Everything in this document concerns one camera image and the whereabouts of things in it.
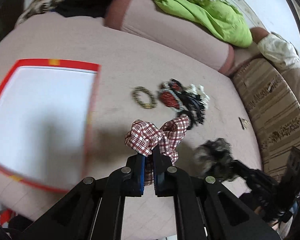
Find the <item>beige striped fabric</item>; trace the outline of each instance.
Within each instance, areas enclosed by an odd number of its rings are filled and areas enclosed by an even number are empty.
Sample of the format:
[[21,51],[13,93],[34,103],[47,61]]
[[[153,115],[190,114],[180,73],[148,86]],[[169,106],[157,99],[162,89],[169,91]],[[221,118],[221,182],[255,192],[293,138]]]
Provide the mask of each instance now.
[[242,66],[233,83],[256,133],[264,172],[280,180],[291,147],[300,149],[300,105],[279,72],[264,58]]

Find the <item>wall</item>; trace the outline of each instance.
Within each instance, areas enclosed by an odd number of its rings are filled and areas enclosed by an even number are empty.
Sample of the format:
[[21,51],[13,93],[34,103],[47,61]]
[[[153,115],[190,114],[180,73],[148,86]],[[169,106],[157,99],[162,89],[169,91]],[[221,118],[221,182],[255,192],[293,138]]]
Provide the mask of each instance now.
[[290,41],[300,55],[300,33],[286,0],[245,0],[268,31]]

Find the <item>white board surface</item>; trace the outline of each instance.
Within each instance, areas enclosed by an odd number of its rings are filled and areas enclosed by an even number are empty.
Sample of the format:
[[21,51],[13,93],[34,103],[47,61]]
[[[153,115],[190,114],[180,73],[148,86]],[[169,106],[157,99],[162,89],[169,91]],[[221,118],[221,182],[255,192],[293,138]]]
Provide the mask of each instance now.
[[0,165],[49,187],[76,185],[94,78],[84,71],[18,68],[0,96]]

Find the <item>green blanket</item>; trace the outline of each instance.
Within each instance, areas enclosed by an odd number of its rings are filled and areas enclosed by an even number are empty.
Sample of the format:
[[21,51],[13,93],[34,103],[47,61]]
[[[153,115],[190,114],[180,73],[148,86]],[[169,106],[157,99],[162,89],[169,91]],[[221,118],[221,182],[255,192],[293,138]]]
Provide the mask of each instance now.
[[154,0],[166,13],[199,23],[218,39],[246,48],[252,43],[249,27],[238,9],[226,0]]

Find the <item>gold beaded bracelet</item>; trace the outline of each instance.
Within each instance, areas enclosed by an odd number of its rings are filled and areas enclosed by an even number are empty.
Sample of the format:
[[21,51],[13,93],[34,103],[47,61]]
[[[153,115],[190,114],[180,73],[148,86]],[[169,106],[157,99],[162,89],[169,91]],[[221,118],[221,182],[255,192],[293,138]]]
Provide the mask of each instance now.
[[[143,92],[147,94],[150,97],[150,103],[144,103],[140,100],[139,92]],[[154,97],[154,95],[145,87],[135,87],[132,92],[133,99],[137,102],[138,105],[140,105],[142,108],[145,109],[152,109],[157,106],[157,101]]]

